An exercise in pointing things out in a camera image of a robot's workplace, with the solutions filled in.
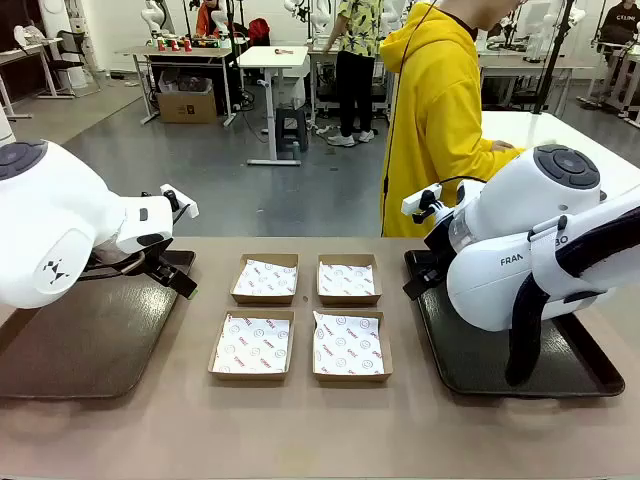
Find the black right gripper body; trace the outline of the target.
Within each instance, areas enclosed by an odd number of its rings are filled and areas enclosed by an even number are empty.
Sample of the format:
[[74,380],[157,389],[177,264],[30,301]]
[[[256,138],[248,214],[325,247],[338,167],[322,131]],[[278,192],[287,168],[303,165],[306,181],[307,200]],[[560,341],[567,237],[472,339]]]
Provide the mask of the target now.
[[419,277],[427,286],[437,286],[446,278],[453,260],[453,247],[447,234],[431,234],[424,243],[427,249],[416,254]]

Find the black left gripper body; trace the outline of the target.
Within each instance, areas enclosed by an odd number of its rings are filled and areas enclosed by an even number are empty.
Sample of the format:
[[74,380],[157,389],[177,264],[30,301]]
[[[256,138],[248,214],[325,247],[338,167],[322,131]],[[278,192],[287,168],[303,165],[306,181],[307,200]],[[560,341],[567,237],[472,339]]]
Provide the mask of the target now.
[[154,250],[144,250],[142,273],[164,287],[174,288],[180,270]]

